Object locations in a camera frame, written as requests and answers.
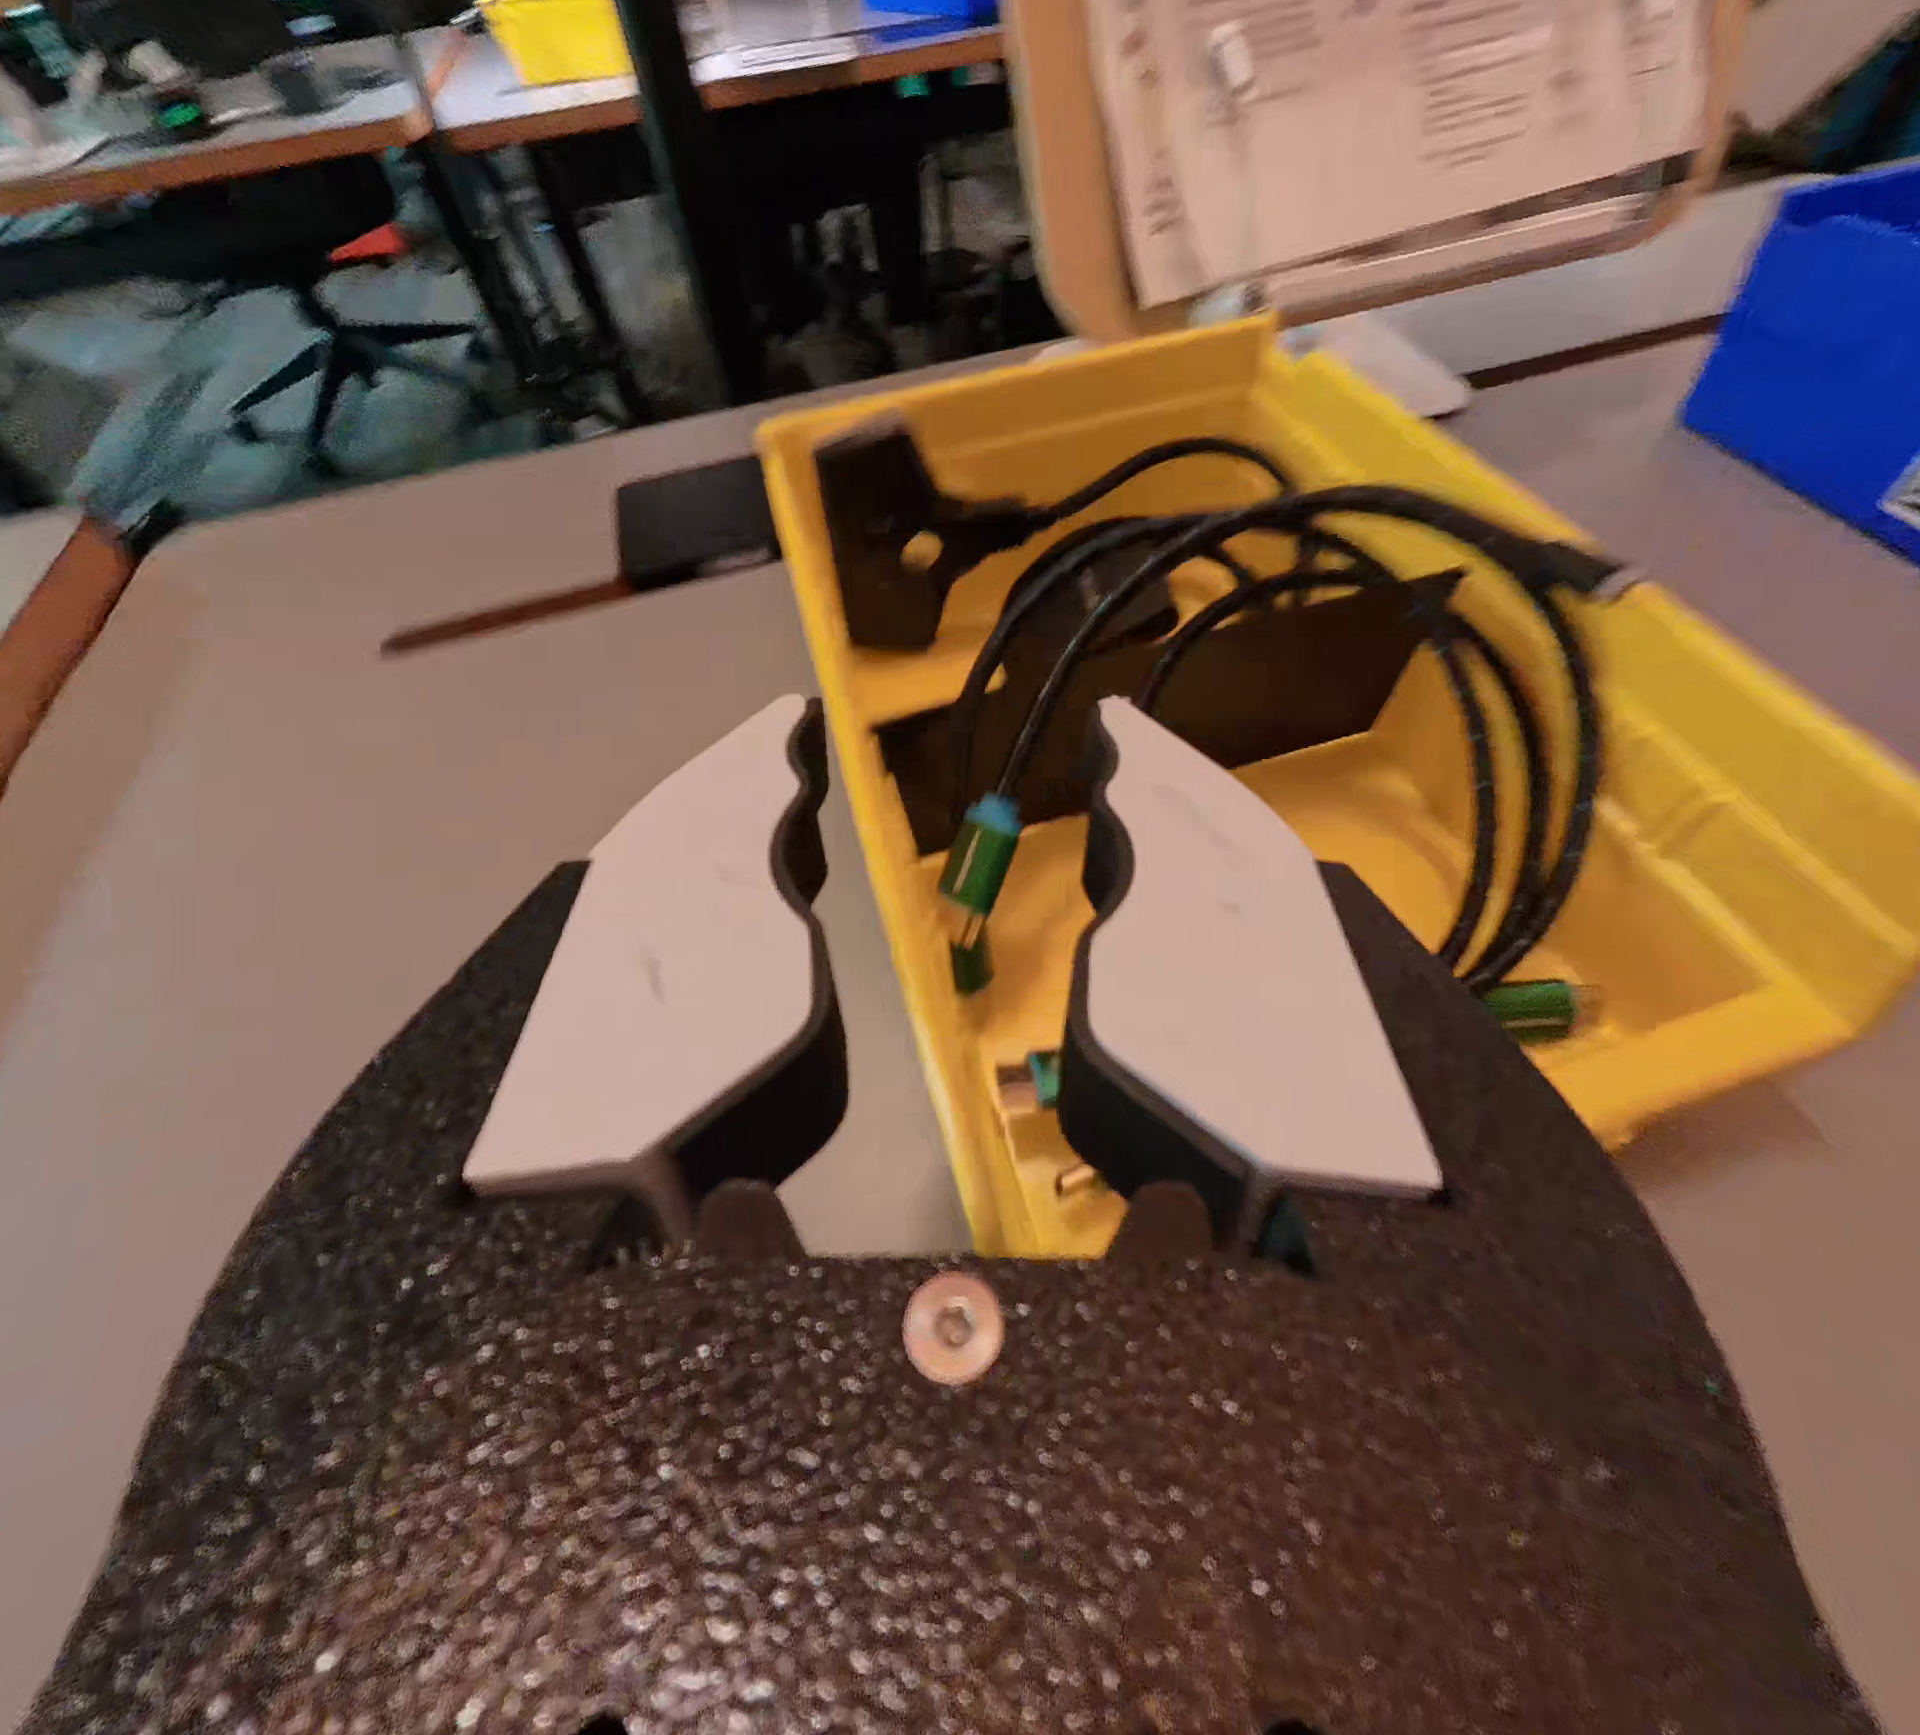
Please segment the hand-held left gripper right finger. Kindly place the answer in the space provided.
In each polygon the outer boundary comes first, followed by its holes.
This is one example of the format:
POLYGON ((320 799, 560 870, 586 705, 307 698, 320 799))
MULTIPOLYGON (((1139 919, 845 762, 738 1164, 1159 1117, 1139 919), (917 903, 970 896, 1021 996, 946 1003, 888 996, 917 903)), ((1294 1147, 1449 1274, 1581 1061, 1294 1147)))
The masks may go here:
POLYGON ((1306 841, 1121 695, 1090 724, 1056 1117, 1115 1195, 1181 1182, 1223 1248, 1302 1248, 1299 1196, 1446 1195, 1306 841))

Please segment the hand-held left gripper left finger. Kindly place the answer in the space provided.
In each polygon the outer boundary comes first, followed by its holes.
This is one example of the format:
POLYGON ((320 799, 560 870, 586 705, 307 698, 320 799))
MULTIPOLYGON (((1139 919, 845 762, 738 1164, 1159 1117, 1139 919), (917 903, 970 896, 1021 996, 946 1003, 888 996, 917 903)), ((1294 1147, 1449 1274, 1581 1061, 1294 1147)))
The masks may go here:
POLYGON ((475 1196, 622 1195, 686 1234, 776 1189, 849 1105, 818 923, 824 706, 786 692, 598 839, 466 1150, 475 1196))

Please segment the yellow storage bin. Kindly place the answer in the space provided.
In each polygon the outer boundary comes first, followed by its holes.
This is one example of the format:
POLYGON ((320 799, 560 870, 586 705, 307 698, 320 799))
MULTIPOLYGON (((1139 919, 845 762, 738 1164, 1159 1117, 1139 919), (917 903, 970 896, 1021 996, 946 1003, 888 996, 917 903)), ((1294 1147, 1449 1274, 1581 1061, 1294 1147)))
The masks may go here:
MULTIPOLYGON (((1529 537, 1588 547, 1519 484, 1328 354, 1287 354, 1259 322, 1060 361, 955 375, 873 399, 783 410, 753 432, 779 548, 848 781, 852 826, 974 1243, 1087 1255, 1116 1199, 1074 1178, 1052 1117, 997 1095, 1000 1069, 1056 1048, 1090 902, 1087 812, 1021 826, 988 941, 993 977, 948 968, 946 854, 921 855, 876 730, 956 702, 1018 575, 1060 532, 981 561, 926 650, 855 647, 826 548, 814 447, 907 417, 938 486, 1052 503, 1181 436, 1250 446, 1299 489, 1395 484, 1529 537)), ((1451 608, 1518 677, 1563 812, 1575 724, 1553 636, 1525 595, 1436 532, 1340 520, 1395 578, 1460 568, 1451 608)), ((1530 1058, 1601 1147, 1661 1116, 1851 1043, 1917 975, 1917 774, 1765 667, 1685 603, 1632 585, 1567 596, 1601 731, 1589 839, 1567 903, 1518 965, 1596 995, 1574 1038, 1530 1058)), ((1322 862, 1340 862, 1426 946, 1471 870, 1471 746, 1446 671, 1418 644, 1370 730, 1235 768, 1322 862)))

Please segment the grey desk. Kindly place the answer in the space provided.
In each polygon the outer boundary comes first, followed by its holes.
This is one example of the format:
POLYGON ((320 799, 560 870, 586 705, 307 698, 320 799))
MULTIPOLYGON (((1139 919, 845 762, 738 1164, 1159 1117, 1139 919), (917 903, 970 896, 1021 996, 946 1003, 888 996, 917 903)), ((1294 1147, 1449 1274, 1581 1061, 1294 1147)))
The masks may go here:
MULTIPOLYGON (((1778 201, 1413 303, 1451 433, 1917 762, 1917 571, 1679 432, 1778 201)), ((459 643, 610 575, 622 482, 748 451, 718 410, 193 523, 137 565, 2 789, 2 1729, 86 1598, 165 1372, 330 1105, 560 862, 810 685, 759 565, 459 643)), ((1917 1000, 1651 1126, 1618 1168, 1754 1417, 1796 1554, 1917 1729, 1917 1000)))

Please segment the black bin divider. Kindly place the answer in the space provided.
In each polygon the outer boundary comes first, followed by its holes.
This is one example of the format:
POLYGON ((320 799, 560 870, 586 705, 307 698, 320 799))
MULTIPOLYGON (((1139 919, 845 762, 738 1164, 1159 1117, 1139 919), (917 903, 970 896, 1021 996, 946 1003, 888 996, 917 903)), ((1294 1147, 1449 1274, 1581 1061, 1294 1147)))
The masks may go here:
MULTIPOLYGON (((1460 568, 1442 568, 1392 585, 1315 595, 1297 606, 1256 603, 1181 653, 1159 685, 1153 719, 1226 768, 1354 737, 1373 726, 1460 578, 1460 568)), ((1026 698, 1040 689, 1090 608, 1090 592, 1070 589, 1012 640, 970 737, 962 736, 955 702, 876 730, 921 855, 943 854, 960 813, 993 785, 1026 698)), ((1087 812, 1094 702, 1143 692, 1180 636, 1167 585, 1143 595, 1143 616, 1129 610, 1104 633, 1070 679, 1012 789, 1024 826, 1087 812)))

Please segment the white stand base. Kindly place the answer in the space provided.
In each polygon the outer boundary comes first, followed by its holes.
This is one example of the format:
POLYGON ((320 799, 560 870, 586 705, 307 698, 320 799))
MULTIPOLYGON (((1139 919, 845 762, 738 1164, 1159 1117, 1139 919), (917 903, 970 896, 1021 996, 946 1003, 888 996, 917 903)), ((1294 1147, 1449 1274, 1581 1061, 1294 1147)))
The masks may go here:
POLYGON ((1281 292, 1276 278, 1242 278, 1191 298, 1180 317, 1188 327, 1209 327, 1264 316, 1277 323, 1287 354, 1328 354, 1406 413, 1443 423, 1468 409, 1475 389, 1443 358, 1418 346, 1395 317, 1432 298, 1446 301, 1451 292, 1451 288, 1391 289, 1385 295, 1354 289, 1281 292))

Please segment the wooden clipboard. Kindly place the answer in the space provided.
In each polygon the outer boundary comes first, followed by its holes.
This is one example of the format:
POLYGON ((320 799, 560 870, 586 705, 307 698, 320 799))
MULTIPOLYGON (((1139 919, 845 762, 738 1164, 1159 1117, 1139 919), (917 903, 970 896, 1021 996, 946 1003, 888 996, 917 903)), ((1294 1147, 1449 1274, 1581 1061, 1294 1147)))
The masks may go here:
MULTIPOLYGON (((1703 130, 1694 153, 1677 164, 1651 168, 1632 185, 1596 185, 1504 210, 1484 226, 1446 226, 1350 258, 1242 278, 1276 278, 1281 292, 1426 292, 1637 248, 1674 222, 1722 167, 1751 10, 1754 0, 1705 6, 1703 130)), ((1039 267, 1056 316, 1070 332, 1104 343, 1188 327, 1180 312, 1194 295, 1143 308, 1131 288, 1087 0, 1002 0, 1002 16, 1021 185, 1036 217, 1039 267)))

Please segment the blue storage bin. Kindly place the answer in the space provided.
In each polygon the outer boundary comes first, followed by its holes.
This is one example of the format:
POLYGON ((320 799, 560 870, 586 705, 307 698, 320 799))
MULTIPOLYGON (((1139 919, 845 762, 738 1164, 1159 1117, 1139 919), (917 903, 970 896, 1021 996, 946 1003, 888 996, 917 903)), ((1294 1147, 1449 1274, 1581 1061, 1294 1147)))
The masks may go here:
POLYGON ((1679 426, 1917 564, 1917 164, 1782 196, 1679 426))

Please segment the background work table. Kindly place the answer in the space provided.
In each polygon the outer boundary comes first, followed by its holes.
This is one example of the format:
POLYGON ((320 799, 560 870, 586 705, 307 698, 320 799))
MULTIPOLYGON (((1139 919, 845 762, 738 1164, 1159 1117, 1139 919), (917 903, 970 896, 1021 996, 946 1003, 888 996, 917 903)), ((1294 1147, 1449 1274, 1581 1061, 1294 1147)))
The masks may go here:
POLYGON ((408 150, 432 132, 432 95, 462 50, 465 33, 449 26, 320 48, 320 68, 338 70, 369 61, 396 70, 394 82, 376 89, 355 89, 320 115, 228 119, 217 120, 211 136, 189 141, 111 136, 92 146, 2 150, 2 213, 109 206, 135 195, 408 150))
MULTIPOLYGON (((863 13, 824 36, 786 36, 691 61, 710 110, 745 110, 911 75, 997 68, 1002 26, 956 26, 863 13)), ((631 74, 535 88, 517 78, 490 33, 445 30, 424 70, 424 108, 456 156, 490 156, 549 137, 604 136, 641 120, 631 74)))

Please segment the black office chair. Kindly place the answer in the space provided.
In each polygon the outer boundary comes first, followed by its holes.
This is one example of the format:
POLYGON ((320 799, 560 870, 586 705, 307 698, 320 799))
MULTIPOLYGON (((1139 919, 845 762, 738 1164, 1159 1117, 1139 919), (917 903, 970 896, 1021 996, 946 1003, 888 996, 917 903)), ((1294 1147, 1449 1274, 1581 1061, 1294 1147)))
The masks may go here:
POLYGON ((308 385, 313 399, 292 446, 308 474, 334 478, 342 468, 330 432, 351 385, 373 394, 383 381, 401 377, 459 396, 466 417, 491 413, 490 396, 473 382, 484 354, 477 323, 351 317, 323 298, 323 284, 345 264, 342 251, 386 229, 396 210, 396 185, 373 158, 165 189, 135 210, 85 209, 68 233, 2 244, 2 308, 114 281, 193 289, 196 317, 239 295, 286 295, 307 341, 228 402, 228 432, 248 447, 270 446, 258 410, 308 385))

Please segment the small yellow background bin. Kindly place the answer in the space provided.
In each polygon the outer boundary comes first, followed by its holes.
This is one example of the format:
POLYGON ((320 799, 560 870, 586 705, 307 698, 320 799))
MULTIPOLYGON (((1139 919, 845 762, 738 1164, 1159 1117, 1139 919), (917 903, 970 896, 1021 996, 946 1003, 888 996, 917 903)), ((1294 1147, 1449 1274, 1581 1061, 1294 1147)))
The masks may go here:
POLYGON ((475 0, 520 88, 634 78, 614 0, 475 0))

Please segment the instruction paper sheet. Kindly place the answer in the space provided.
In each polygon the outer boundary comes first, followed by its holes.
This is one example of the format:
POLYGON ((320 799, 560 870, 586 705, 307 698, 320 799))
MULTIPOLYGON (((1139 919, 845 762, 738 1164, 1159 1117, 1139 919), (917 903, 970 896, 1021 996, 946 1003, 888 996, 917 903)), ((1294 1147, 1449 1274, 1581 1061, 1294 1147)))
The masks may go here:
POLYGON ((1087 0, 1143 308, 1691 156, 1708 0, 1087 0))

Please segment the grey panel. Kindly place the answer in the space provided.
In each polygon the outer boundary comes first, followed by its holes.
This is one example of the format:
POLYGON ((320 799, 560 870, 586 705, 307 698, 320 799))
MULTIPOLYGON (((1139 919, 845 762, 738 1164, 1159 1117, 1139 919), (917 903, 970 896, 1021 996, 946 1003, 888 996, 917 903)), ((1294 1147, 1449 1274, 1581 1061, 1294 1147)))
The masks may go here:
POLYGON ((1747 19, 1733 115, 1774 136, 1917 16, 1917 0, 1760 0, 1747 19))

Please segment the black post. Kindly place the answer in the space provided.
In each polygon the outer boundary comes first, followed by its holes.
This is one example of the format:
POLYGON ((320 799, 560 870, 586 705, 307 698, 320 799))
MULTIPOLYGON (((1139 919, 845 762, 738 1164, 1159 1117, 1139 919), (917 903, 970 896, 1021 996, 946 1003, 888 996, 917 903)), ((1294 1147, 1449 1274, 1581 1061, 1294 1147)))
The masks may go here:
POLYGON ((676 0, 614 0, 635 70, 639 123, 729 402, 766 391, 766 361, 731 236, 729 172, 681 36, 676 0))

